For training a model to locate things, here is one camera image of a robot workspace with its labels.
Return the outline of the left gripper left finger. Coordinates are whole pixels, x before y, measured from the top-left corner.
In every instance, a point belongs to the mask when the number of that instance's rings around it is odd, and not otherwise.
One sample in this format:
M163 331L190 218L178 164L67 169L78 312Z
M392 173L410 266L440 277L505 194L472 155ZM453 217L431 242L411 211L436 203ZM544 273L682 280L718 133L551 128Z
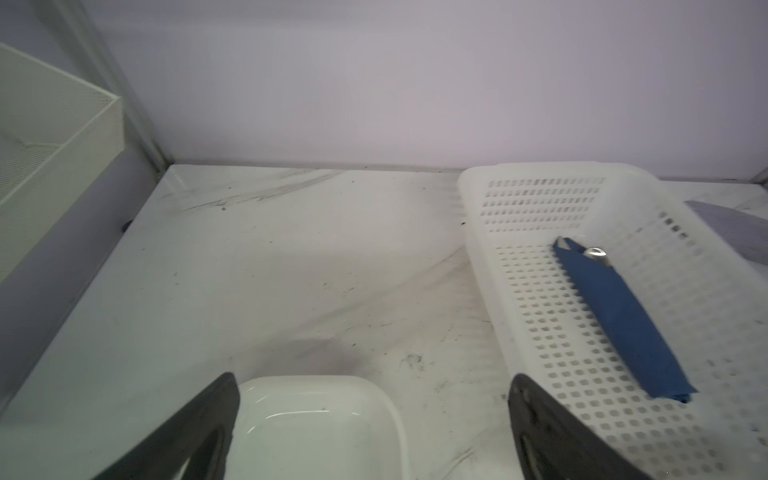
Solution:
M222 479L239 405L234 374L221 374L97 477Z

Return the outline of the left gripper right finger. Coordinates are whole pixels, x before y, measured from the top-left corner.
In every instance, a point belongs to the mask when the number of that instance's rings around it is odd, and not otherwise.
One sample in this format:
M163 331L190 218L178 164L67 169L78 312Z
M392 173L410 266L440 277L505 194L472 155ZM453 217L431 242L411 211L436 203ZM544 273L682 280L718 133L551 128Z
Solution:
M621 480L648 477L529 376L522 373L514 376L507 405L524 478Z

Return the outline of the white rectangular plastic tray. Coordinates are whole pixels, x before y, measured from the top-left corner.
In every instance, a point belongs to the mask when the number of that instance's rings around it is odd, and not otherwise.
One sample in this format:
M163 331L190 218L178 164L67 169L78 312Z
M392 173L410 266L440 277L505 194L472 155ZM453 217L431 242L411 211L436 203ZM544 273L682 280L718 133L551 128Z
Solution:
M186 426L185 476L216 479L407 479L399 412L372 382L355 376L271 376L217 381Z

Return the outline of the blue paper napkin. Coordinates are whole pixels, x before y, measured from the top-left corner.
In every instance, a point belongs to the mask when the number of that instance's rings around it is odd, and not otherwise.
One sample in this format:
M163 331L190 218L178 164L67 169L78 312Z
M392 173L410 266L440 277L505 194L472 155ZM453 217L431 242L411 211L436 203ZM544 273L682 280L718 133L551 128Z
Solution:
M690 402L696 388L623 278L612 264L583 256L587 247L564 238L570 250L557 248L555 240L553 253L627 370L650 397Z

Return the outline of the silver spoon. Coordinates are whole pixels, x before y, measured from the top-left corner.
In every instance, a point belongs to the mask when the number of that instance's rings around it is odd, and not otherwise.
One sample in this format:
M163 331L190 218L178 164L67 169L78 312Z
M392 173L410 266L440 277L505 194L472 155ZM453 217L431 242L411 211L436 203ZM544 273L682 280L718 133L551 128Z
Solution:
M608 257L608 254L605 250L599 247L588 247L586 248L583 253L583 256L587 257L588 259L598 262L604 266L610 267L611 262Z

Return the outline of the white perforated plastic basket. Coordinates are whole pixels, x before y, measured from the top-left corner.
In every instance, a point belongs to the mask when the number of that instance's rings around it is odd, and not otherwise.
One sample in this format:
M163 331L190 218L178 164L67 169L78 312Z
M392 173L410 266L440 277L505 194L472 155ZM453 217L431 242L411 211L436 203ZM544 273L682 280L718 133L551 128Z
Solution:
M527 477L766 477L767 283L682 200L617 163L458 188Z

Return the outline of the silver table knife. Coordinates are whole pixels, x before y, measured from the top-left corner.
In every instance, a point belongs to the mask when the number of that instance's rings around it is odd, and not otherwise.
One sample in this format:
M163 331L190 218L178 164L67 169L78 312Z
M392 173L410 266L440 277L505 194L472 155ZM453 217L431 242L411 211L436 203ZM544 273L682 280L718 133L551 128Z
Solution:
M566 238L559 236L555 241L555 246L562 250L570 250L570 245Z

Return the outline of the white two-tier mesh shelf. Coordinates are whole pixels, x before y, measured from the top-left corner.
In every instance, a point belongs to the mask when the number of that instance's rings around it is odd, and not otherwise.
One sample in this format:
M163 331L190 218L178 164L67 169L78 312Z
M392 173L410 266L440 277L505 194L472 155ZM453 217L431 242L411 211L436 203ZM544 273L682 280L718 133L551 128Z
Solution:
M1 47L1 275L124 150L119 96Z

